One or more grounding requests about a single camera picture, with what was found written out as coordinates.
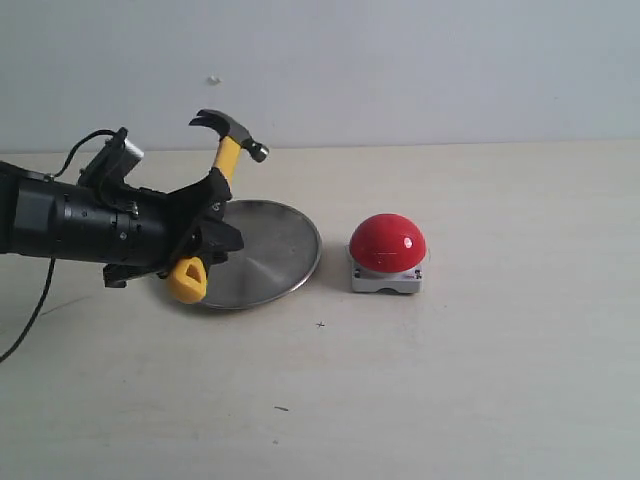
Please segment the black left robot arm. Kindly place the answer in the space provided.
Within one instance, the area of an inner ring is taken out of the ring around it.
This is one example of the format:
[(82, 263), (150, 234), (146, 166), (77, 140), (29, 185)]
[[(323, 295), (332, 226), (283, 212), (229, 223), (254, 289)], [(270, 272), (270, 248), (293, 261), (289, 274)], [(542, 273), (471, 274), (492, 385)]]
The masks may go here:
[(99, 263), (105, 286), (123, 288), (140, 277), (165, 278), (181, 259), (210, 267), (241, 250), (241, 232), (223, 220), (230, 198), (216, 168), (164, 193), (107, 178), (72, 185), (2, 163), (1, 251)]

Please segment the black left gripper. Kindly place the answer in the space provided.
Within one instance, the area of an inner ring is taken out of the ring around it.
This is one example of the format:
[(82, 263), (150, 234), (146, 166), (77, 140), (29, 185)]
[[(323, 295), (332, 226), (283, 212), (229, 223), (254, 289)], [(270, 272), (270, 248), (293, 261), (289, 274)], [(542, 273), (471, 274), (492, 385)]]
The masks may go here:
[(191, 236), (189, 254), (206, 270), (244, 248), (242, 233), (215, 218), (213, 205), (232, 198), (216, 167), (169, 193), (125, 183), (100, 190), (53, 181), (49, 190), (49, 256), (102, 264), (108, 288), (150, 274), (166, 276), (187, 256)]

